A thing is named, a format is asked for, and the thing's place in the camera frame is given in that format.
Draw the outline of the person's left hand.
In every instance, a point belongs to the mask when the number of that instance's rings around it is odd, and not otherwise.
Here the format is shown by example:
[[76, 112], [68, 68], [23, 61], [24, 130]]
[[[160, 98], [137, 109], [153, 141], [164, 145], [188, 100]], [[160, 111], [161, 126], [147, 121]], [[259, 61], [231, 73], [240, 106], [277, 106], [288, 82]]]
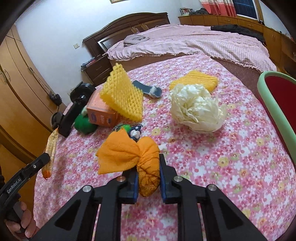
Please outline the person's left hand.
[[11, 220], [5, 220], [4, 222], [17, 240], [28, 240], [29, 238], [32, 238], [40, 228], [37, 227], [31, 211], [27, 208], [27, 205], [24, 202], [18, 202], [17, 206], [22, 211], [20, 223]]

